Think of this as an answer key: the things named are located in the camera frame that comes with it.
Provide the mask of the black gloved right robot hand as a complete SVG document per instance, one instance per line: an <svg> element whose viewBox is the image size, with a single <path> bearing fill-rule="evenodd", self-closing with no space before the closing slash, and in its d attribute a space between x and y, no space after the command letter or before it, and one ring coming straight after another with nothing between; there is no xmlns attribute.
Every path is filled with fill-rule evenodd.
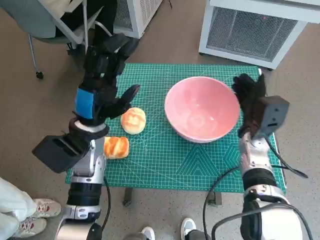
<svg viewBox="0 0 320 240"><path fill-rule="evenodd" d="M258 124L254 117L254 108L259 98L266 95L265 76L262 73L257 81L254 81L246 73L233 77L232 89L243 112L243 123L238 130L241 139L245 133L251 136L257 131Z"/></svg>

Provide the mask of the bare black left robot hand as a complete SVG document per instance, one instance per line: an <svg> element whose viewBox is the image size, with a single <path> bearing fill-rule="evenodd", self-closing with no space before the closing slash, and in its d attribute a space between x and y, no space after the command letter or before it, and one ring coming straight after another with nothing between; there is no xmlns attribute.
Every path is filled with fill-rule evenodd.
<svg viewBox="0 0 320 240"><path fill-rule="evenodd" d="M125 61L136 50L139 39L117 34L87 49L84 59L84 78L75 97L74 114L86 126L98 126L107 118L124 114L140 89L129 87L117 97L117 77L125 68Z"/></svg>

